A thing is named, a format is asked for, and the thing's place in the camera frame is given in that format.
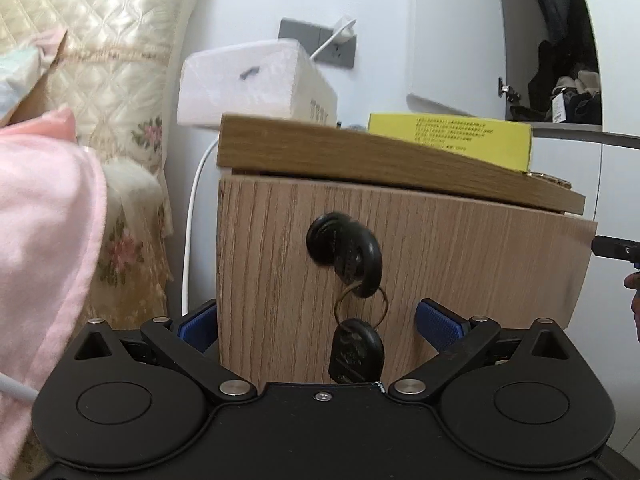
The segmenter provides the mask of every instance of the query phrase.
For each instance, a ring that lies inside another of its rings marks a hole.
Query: quilted bedspread
[[[12,122],[67,104],[78,142],[102,159],[107,224],[78,326],[102,317],[132,328],[166,311],[163,237],[172,232],[164,161],[182,38],[195,0],[0,0],[0,54],[68,28],[48,75]],[[29,445],[24,455],[36,447]],[[33,473],[34,457],[18,466]]]

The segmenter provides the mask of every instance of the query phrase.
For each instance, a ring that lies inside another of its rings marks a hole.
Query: yellow box
[[[509,170],[529,171],[529,124],[455,115],[371,114],[369,131],[478,158]]]

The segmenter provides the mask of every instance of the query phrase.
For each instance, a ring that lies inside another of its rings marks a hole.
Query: pink blanket
[[[68,108],[0,128],[0,372],[39,390],[81,312],[102,242],[100,161],[75,144]],[[0,393],[0,473],[9,476],[31,407]]]

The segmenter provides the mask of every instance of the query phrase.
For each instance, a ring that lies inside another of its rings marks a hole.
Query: lace trim
[[[69,50],[67,52],[61,52],[56,57],[53,65],[84,62],[104,63],[107,61],[153,61],[168,66],[170,56],[171,52],[168,52],[166,49],[159,49],[157,52],[144,52],[125,46],[110,46],[89,50]]]

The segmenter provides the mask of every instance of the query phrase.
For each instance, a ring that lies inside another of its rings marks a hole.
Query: hand
[[[634,313],[634,321],[636,322],[636,335],[640,341],[640,272],[634,272],[625,278],[626,288],[634,288],[636,294],[631,300],[631,310]]]

